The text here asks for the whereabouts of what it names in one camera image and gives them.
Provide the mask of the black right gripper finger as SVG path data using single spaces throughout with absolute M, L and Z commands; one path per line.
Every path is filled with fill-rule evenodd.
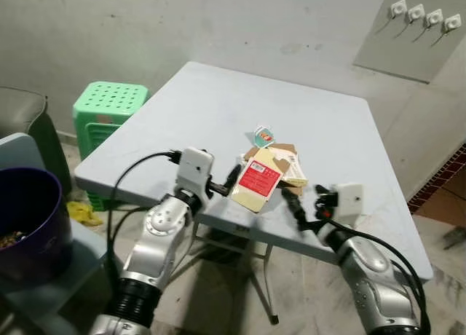
M 307 219 L 307 213 L 302 206 L 296 206 L 296 208 L 294 208 L 294 218 L 296 219 L 297 229 L 301 232 L 311 231 L 318 233 L 323 227 L 322 221 L 309 221 L 309 219 Z
M 282 187 L 282 196 L 286 202 L 287 208 L 293 214 L 295 219 L 305 219 L 306 213 L 303 209 L 301 198 L 289 188 L 289 186 Z

